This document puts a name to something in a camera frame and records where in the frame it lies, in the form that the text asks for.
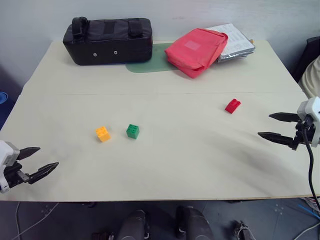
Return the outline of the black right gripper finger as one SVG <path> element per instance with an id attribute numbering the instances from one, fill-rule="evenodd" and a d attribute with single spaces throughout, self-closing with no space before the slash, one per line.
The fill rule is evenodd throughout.
<path id="1" fill-rule="evenodd" d="M 281 134 L 274 132 L 258 132 L 257 134 L 270 142 L 285 145 L 290 148 L 292 147 L 294 140 L 292 137 L 282 136 Z"/>
<path id="2" fill-rule="evenodd" d="M 276 119 L 282 122 L 295 122 L 298 123 L 300 121 L 300 117 L 296 113 L 288 113 L 288 112 L 276 112 L 269 115 L 270 118 Z"/>

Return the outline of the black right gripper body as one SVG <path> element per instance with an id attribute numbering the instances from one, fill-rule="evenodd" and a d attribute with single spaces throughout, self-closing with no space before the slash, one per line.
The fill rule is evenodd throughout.
<path id="1" fill-rule="evenodd" d="M 304 120 L 300 120 L 295 128 L 296 133 L 290 148 L 296 150 L 299 144 L 306 145 L 306 142 L 311 145 L 316 131 L 312 117 L 305 117 Z"/>

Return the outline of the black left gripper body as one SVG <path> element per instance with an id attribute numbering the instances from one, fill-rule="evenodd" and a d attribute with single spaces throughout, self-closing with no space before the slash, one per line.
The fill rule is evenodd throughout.
<path id="1" fill-rule="evenodd" d="M 7 166 L 4 169 L 4 177 L 8 183 L 9 188 L 13 188 L 22 183 L 28 183 L 30 176 L 21 171 L 22 165 L 17 161 L 12 166 Z"/>

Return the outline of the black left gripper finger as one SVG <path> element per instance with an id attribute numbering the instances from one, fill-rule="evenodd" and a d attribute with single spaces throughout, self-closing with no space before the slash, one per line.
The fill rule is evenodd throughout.
<path id="1" fill-rule="evenodd" d="M 19 155 L 18 155 L 18 160 L 23 160 L 25 158 L 30 157 L 31 155 L 33 155 L 34 153 L 36 153 L 37 151 L 39 151 L 41 148 L 40 147 L 26 147 L 23 149 L 19 150 Z"/>
<path id="2" fill-rule="evenodd" d="M 36 183 L 37 181 L 48 176 L 58 165 L 59 165 L 59 162 L 54 162 L 39 168 L 37 172 L 29 175 L 29 179 L 27 182 L 30 185 Z"/>

